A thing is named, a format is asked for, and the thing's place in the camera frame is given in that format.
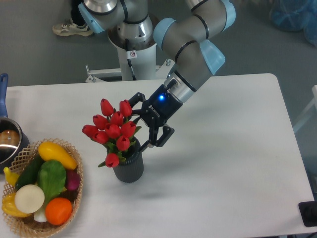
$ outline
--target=pot handle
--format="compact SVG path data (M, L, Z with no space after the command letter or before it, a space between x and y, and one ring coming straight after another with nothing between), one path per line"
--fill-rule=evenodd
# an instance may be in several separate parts
M8 112L5 106L6 88L8 86L9 76L7 73L0 75L0 118L7 118Z

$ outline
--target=person's foot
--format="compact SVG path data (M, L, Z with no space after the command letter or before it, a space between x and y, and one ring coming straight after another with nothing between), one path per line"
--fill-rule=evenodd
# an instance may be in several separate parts
M63 23L53 26L53 32L58 36L90 36L94 33L87 24L78 26L72 19L67 19Z

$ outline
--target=yellow banana pepper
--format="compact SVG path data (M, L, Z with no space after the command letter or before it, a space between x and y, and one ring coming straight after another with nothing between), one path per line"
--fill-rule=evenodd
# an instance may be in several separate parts
M11 172L8 167L5 167L3 172L5 174L5 180L7 180L7 182L14 187L20 175Z
M39 154L45 161L57 160L67 170L74 170L77 167L76 160L60 145L51 141L45 141L39 145Z
M15 193L8 194L2 199L2 211L8 215L14 217L28 217L31 214L27 214L19 211L14 204Z

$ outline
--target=light blue joint cap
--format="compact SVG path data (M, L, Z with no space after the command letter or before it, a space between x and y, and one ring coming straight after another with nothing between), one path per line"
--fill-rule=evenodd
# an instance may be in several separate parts
M209 40L204 40L199 44L204 59L210 72L215 75L218 69L224 64L226 58L223 53Z
M236 19L236 10L234 9L233 4L229 1L229 0L221 0L224 4L224 6L226 7L226 11L227 11L227 21L226 21L226 25L223 29L223 31L225 29L227 29L229 26L231 26L235 19Z
M105 31L97 22L96 20L93 18L93 16L91 16L90 12L88 12L88 10L85 8L85 6L81 3L78 6L79 11L81 13L81 15L83 16L85 22L87 23L87 25L89 26L89 28L95 32L95 33L101 33L103 31Z
M159 48L162 50L163 40L164 36L167 33L167 30L173 24L175 20L173 18L165 18L162 21L160 21L153 32L153 38Z

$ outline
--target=woven basket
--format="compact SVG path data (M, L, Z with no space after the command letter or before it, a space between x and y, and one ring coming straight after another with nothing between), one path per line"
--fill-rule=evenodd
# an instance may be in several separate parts
M14 232L16 235L25 238L46 238L50 237L61 230L63 230L74 218L80 204L80 200L82 197L82 190L83 190L83 165L80 158L78 151L75 149L74 146L59 139L44 139L42 141L38 141L33 143L32 145L28 145L27 148L24 148L17 157L15 157L12 165L10 167L12 172L17 174L21 174L24 168L28 165L28 163L34 158L36 153L38 152L38 147L42 142L51 141L56 144L61 145L72 157L77 161L77 169L76 172L80 176L80 185L77 191L65 191L61 193L59 197L67 198L71 201L73 205L73 212L70 218L60 226L51 225L49 222L39 223L34 221L33 215L26 217L26 218L17 218L8 214L3 213L4 220L6 221L7 225L10 227L10 230ZM14 187L12 187L7 182L4 185L3 196L10 193L14 193Z

